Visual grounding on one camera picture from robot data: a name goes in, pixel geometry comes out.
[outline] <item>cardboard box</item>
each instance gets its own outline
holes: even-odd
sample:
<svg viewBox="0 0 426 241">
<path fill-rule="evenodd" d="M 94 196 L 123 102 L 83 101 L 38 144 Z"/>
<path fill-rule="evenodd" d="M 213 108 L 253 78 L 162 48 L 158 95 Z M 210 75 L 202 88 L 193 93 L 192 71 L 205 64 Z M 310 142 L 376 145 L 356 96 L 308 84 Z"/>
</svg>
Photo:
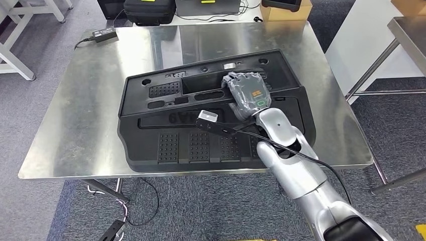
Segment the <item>cardboard box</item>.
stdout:
<svg viewBox="0 0 426 241">
<path fill-rule="evenodd" d="M 260 4 L 260 12 L 262 13 L 263 21 L 291 21 L 291 20 L 306 20 L 312 9 L 310 0 L 302 0 L 299 11 L 293 13 L 287 9 L 278 9 L 264 7 Z"/>
<path fill-rule="evenodd" d="M 426 16 L 425 0 L 392 0 L 391 2 L 406 17 Z"/>
</svg>

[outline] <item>gray carpet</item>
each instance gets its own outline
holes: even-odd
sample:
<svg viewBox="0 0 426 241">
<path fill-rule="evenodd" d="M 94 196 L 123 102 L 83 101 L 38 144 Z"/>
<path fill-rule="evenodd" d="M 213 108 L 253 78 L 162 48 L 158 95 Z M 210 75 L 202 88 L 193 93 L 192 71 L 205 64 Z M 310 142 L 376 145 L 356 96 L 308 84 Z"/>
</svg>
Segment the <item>gray carpet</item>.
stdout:
<svg viewBox="0 0 426 241">
<path fill-rule="evenodd" d="M 34 16 L 12 48 L 38 79 L 27 82 L 18 74 L 0 75 L 0 223 L 7 227 L 0 240 L 45 240 L 47 236 L 47 240 L 55 241 L 97 240 L 115 219 L 123 218 L 116 201 L 89 194 L 80 182 L 27 182 L 17 178 L 74 43 L 85 29 L 111 24 L 106 23 L 96 1 L 72 1 L 75 8 L 71 11 L 58 1 L 63 13 L 67 11 L 65 24 L 52 15 Z M 309 20 L 324 50 L 353 2 L 312 1 Z M 413 88 L 424 83 L 422 79 L 380 80 L 371 88 Z M 362 97 L 353 105 L 391 179 L 425 167 L 425 98 Z M 344 179 L 355 207 L 383 225 L 396 240 L 421 240 L 414 226 L 426 223 L 424 181 L 373 196 L 368 189 L 378 185 L 379 179 L 372 167 L 344 171 Z M 301 213 L 293 202 L 279 195 L 271 174 L 147 180 L 160 193 L 159 213 L 145 226 L 127 225 L 124 240 L 312 240 Z M 113 180 L 104 181 L 113 185 Z M 123 192 L 132 199 L 131 220 L 140 222 L 152 215 L 155 192 L 148 185 L 139 179 L 126 179 Z"/>
</svg>

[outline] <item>white wall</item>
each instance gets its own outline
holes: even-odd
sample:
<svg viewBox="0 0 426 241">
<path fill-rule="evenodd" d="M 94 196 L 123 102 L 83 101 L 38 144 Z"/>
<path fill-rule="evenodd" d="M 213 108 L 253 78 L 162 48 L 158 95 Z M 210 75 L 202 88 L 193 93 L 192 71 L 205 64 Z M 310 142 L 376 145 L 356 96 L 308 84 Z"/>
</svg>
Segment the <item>white wall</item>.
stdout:
<svg viewBox="0 0 426 241">
<path fill-rule="evenodd" d="M 343 94 L 347 94 L 394 39 L 387 24 L 402 14 L 390 0 L 356 0 L 326 52 Z M 423 76 L 401 46 L 383 62 L 360 90 L 377 78 Z"/>
</svg>

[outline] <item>wire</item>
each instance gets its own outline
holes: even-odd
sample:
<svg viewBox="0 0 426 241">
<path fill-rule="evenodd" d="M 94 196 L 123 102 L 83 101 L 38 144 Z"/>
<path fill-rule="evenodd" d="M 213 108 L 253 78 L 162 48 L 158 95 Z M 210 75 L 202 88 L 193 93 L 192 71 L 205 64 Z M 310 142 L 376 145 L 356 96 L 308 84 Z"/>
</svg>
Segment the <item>wire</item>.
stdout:
<svg viewBox="0 0 426 241">
<path fill-rule="evenodd" d="M 124 11 L 124 9 L 123 10 L 121 10 L 120 12 L 119 12 L 119 14 L 117 14 L 117 16 L 114 18 L 114 20 L 113 20 L 113 27 L 115 28 L 115 23 L 116 23 L 116 20 L 117 20 L 117 18 L 120 16 L 120 14 L 122 13 Z"/>
<path fill-rule="evenodd" d="M 100 192 L 100 191 L 97 191 L 97 190 L 95 190 L 95 191 L 92 191 L 91 189 L 90 189 L 90 186 L 88 185 L 87 186 L 87 190 L 90 192 L 90 193 L 93 193 L 94 195 L 96 194 L 96 193 L 99 193 L 99 194 L 105 194 L 104 192 Z M 127 206 L 121 201 L 121 200 L 119 200 L 119 199 L 116 199 L 116 201 L 117 202 L 119 202 L 122 206 L 123 206 L 123 210 L 124 210 L 124 218 L 123 218 L 123 222 L 124 223 L 126 223 L 126 216 L 127 216 Z M 124 232 L 122 232 L 122 235 L 121 235 L 121 237 L 120 237 L 120 239 L 118 240 L 118 241 L 122 241 L 123 240 L 123 238 L 124 238 Z"/>
<path fill-rule="evenodd" d="M 213 22 L 234 22 L 235 20 L 232 19 L 215 19 L 215 20 L 210 20 L 209 23 L 213 23 Z"/>
<path fill-rule="evenodd" d="M 99 192 L 98 190 L 94 190 L 94 191 L 92 191 L 92 190 L 90 189 L 90 186 L 89 186 L 89 185 L 87 186 L 87 190 L 88 190 L 90 193 L 93 193 L 94 195 L 95 195 L 95 194 L 97 194 L 97 193 L 99 193 L 99 194 L 105 194 L 105 193 L 103 193 L 103 192 Z"/>
<path fill-rule="evenodd" d="M 179 16 L 178 14 L 176 14 L 175 13 L 175 15 L 178 17 L 178 18 L 181 18 L 181 19 L 184 19 L 184 20 L 199 20 L 199 21 L 209 21 L 209 20 L 211 20 L 212 18 L 218 18 L 218 17 L 227 17 L 227 16 L 239 16 L 239 15 L 241 15 L 241 14 L 244 14 L 246 11 L 247 11 L 247 9 L 255 9 L 255 8 L 257 8 L 260 4 L 257 4 L 255 7 L 249 7 L 248 6 L 249 4 L 248 4 L 248 2 L 247 2 L 247 5 L 245 5 L 245 3 L 243 2 L 243 1 L 241 1 L 240 2 L 240 8 L 243 8 L 242 10 L 239 10 L 238 11 L 238 13 L 235 13 L 235 14 L 226 14 L 226 15 L 214 15 L 214 16 L 211 16 L 210 18 L 208 18 L 208 19 L 197 19 L 197 18 L 195 18 L 195 19 L 187 19 L 187 18 L 184 18 L 184 17 L 181 17 L 181 16 Z"/>
<path fill-rule="evenodd" d="M 83 42 L 89 42 L 89 41 L 92 41 L 92 40 L 93 40 L 93 37 L 86 38 L 86 39 L 83 39 L 83 40 L 78 41 L 78 43 L 77 43 L 77 44 L 75 44 L 75 46 L 74 46 L 74 50 L 77 48 L 77 46 L 78 46 L 79 44 L 81 44 L 81 43 L 83 43 Z"/>
<path fill-rule="evenodd" d="M 157 189 L 151 183 L 149 183 L 147 180 L 145 180 L 145 179 L 142 178 L 142 181 L 146 182 L 148 185 L 150 185 L 154 189 L 155 194 L 157 195 L 157 208 L 155 209 L 154 215 L 152 215 L 146 222 L 138 223 L 138 224 L 134 224 L 132 221 L 130 221 L 129 217 L 127 216 L 127 212 L 125 212 L 124 217 L 127 218 L 127 222 L 130 225 L 132 225 L 132 226 L 143 226 L 143 225 L 146 225 L 147 223 L 149 223 L 150 221 L 152 221 L 155 218 L 155 216 L 158 213 L 158 209 L 160 208 L 160 196 L 158 195 Z"/>
<path fill-rule="evenodd" d="M 335 169 L 334 169 L 333 167 L 331 167 L 329 164 L 327 164 L 327 163 L 325 163 L 325 162 L 322 162 L 322 161 L 320 161 L 320 160 L 317 160 L 317 159 L 315 159 L 315 158 L 312 158 L 312 157 L 310 157 L 310 156 L 308 156 L 308 155 L 305 155 L 305 154 L 303 154 L 303 153 L 300 153 L 300 152 L 298 152 L 298 151 L 295 151 L 295 150 L 293 150 L 293 149 L 291 149 L 291 148 L 285 147 L 285 146 L 283 146 L 283 145 L 281 145 L 281 144 L 278 144 L 278 143 L 276 143 L 275 141 L 273 141 L 273 140 L 271 140 L 271 139 L 269 139 L 269 138 L 266 138 L 266 137 L 264 137 L 264 136 L 261 136 L 261 135 L 259 135 L 259 134 L 256 134 L 256 133 L 253 133 L 253 132 L 241 131 L 241 130 L 238 130 L 237 132 L 242 133 L 242 134 L 246 134 L 246 135 L 250 135 L 250 136 L 253 136 L 253 137 L 257 137 L 257 138 L 259 138 L 259 139 L 262 139 L 262 140 L 264 140 L 264 141 L 269 142 L 270 144 L 272 144 L 272 145 L 274 145 L 274 146 L 277 146 L 277 147 L 279 147 L 279 148 L 285 149 L 285 150 L 287 150 L 287 151 L 289 151 L 289 152 L 291 152 L 291 153 L 293 153 L 293 154 L 295 154 L 295 155 L 301 156 L 301 157 L 303 157 L 303 158 L 307 159 L 308 161 L 315 162 L 315 163 L 317 163 L 317 164 L 320 164 L 320 165 L 323 165 L 323 166 L 327 167 L 328 169 L 330 169 L 330 171 L 332 171 L 332 172 L 334 173 L 334 175 L 335 175 L 335 176 L 337 177 L 337 179 L 339 180 L 340 184 L 341 184 L 341 185 L 342 185 L 342 187 L 343 187 L 343 190 L 345 191 L 346 198 L 348 199 L 349 204 L 350 204 L 350 205 L 352 205 L 352 200 L 351 200 L 351 198 L 349 197 L 349 193 L 348 193 L 348 191 L 346 190 L 346 186 L 345 186 L 345 184 L 344 184 L 343 180 L 341 179 L 340 175 L 339 175 L 339 174 L 335 171 Z"/>
</svg>

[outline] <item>gray glove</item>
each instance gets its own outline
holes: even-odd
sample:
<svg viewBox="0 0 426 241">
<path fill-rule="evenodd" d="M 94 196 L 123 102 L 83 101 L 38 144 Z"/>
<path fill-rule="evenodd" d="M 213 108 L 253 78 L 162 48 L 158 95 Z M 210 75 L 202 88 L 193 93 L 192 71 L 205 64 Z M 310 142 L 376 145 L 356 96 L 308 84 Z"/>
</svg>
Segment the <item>gray glove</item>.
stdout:
<svg viewBox="0 0 426 241">
<path fill-rule="evenodd" d="M 241 121 L 271 105 L 271 96 L 259 73 L 230 72 L 222 79 L 222 88 L 225 86 L 235 99 L 229 106 Z"/>
</svg>

